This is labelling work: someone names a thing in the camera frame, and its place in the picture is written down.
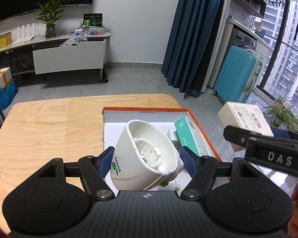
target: blue curtain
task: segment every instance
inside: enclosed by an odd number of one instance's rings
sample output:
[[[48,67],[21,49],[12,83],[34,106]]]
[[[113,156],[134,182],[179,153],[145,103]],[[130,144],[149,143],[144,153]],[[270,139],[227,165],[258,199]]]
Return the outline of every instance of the blue curtain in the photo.
[[[161,72],[168,84],[180,88],[180,92],[190,93],[190,85],[198,69],[208,67],[208,63],[202,65],[201,62],[206,50],[213,50],[206,48],[213,25],[217,24],[217,28],[219,25],[217,18],[220,17],[216,16],[222,11],[220,4],[221,0],[178,2]]]

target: cabinet leg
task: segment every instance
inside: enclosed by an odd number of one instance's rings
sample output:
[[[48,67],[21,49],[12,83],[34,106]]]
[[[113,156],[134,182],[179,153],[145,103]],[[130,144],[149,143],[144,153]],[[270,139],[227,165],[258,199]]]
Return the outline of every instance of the cabinet leg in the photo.
[[[99,81],[103,81],[103,69],[99,69]]]

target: blue plastic bag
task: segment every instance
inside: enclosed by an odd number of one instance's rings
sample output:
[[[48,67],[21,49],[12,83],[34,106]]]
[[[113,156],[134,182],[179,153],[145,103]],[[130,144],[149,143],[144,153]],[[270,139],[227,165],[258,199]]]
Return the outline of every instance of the blue plastic bag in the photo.
[[[14,80],[6,88],[0,87],[0,107],[2,110],[6,109],[14,99],[17,93]]]

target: barcode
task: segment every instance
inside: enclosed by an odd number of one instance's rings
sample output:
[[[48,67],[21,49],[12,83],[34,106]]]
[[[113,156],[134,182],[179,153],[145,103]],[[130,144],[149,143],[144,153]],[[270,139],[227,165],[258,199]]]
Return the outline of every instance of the barcode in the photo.
[[[255,124],[257,125],[257,127],[261,128],[261,124],[260,124],[259,120],[256,118],[256,115],[254,113],[250,113],[250,115],[252,116],[252,119],[255,122]]]
[[[192,129],[195,129],[193,123],[191,123],[190,121],[188,121],[188,123],[189,123],[189,125],[191,126]]]

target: orange-rimmed box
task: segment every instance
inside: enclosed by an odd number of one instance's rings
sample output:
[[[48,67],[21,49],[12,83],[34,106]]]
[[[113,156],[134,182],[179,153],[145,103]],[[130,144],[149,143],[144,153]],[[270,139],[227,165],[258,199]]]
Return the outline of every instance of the orange-rimmed box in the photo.
[[[104,149],[117,144],[117,141],[123,132],[127,122],[131,120],[142,120],[152,124],[158,130],[167,135],[169,129],[175,129],[174,123],[183,117],[187,117],[193,121],[199,128],[201,136],[205,141],[205,145],[211,155],[218,161],[222,161],[212,142],[203,130],[202,126],[197,121],[188,108],[152,108],[152,107],[104,107]],[[188,172],[183,169],[175,179],[183,189],[190,181],[191,177]],[[110,173],[107,174],[105,181],[115,194],[118,190],[113,185]],[[216,178],[214,187],[227,183],[226,177]]]

